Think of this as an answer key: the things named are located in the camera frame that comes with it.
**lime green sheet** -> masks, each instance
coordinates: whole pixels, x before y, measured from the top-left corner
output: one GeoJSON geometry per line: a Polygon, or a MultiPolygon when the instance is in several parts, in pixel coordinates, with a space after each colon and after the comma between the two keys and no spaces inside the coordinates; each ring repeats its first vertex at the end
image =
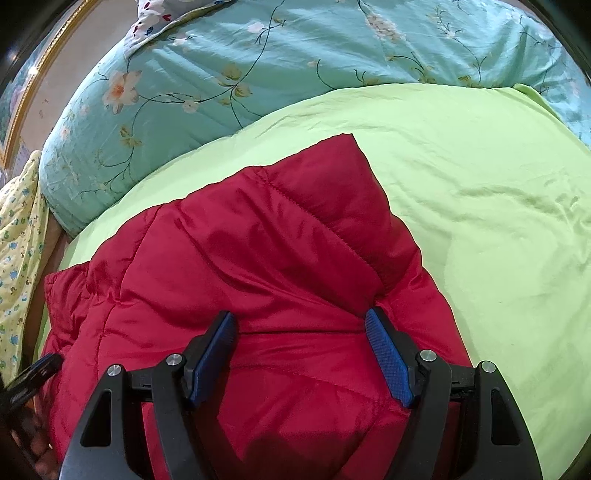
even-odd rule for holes
{"type": "Polygon", "coordinates": [[[591,153],[528,87],[385,85],[289,106],[147,177],[61,267],[147,207],[341,132],[421,247],[472,361],[504,373],[544,477],[557,479],[591,432],[591,153]]]}

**metal bolt head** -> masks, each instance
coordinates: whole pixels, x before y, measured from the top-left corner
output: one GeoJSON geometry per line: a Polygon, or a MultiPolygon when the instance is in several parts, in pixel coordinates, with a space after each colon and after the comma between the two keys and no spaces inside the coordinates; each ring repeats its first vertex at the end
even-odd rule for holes
{"type": "Polygon", "coordinates": [[[493,362],[489,362],[488,360],[485,360],[482,362],[482,369],[486,373],[491,374],[496,370],[496,365],[493,362]]]}
{"type": "Polygon", "coordinates": [[[117,365],[117,364],[111,365],[107,369],[107,375],[109,375],[110,377],[116,377],[120,373],[121,373],[121,365],[117,365]]]}
{"type": "Polygon", "coordinates": [[[426,362],[434,362],[437,354],[433,350],[421,350],[421,358],[426,362]]]}
{"type": "Polygon", "coordinates": [[[169,364],[171,367],[178,365],[180,362],[183,361],[183,356],[180,353],[173,353],[166,357],[166,363],[169,364]]]}

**teal floral comforter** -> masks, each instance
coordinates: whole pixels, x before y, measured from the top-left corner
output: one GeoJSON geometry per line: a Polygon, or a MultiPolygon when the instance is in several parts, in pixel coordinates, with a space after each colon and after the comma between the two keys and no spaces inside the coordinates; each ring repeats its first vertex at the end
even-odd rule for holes
{"type": "Polygon", "coordinates": [[[76,235],[166,162],[274,110],[334,89],[412,82],[525,83],[591,144],[583,73],[548,28],[509,5],[236,0],[129,59],[115,46],[47,140],[41,188],[76,235]]]}

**black gripper frame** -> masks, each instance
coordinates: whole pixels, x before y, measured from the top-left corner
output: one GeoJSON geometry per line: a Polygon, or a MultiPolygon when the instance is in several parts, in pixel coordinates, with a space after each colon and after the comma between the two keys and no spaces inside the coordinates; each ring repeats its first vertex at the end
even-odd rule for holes
{"type": "Polygon", "coordinates": [[[368,312],[366,332],[392,396],[412,409],[384,480],[431,480],[441,473],[437,460],[450,401],[461,402],[460,424],[445,478],[542,480],[523,416],[492,362],[461,367],[419,351],[379,307],[368,312]]]}
{"type": "Polygon", "coordinates": [[[220,312],[204,335],[152,368],[111,365],[74,431],[60,480],[152,480],[141,404],[152,402],[171,480],[217,480],[190,420],[206,400],[236,342],[234,316],[220,312]]]}

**floral pillowcase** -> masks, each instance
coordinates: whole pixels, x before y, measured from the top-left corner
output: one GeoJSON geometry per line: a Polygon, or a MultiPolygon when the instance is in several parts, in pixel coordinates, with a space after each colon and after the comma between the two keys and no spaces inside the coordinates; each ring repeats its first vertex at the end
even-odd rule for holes
{"type": "Polygon", "coordinates": [[[171,25],[191,18],[199,13],[227,4],[232,0],[139,0],[138,21],[134,23],[124,40],[126,58],[150,38],[158,35],[171,25]]]}

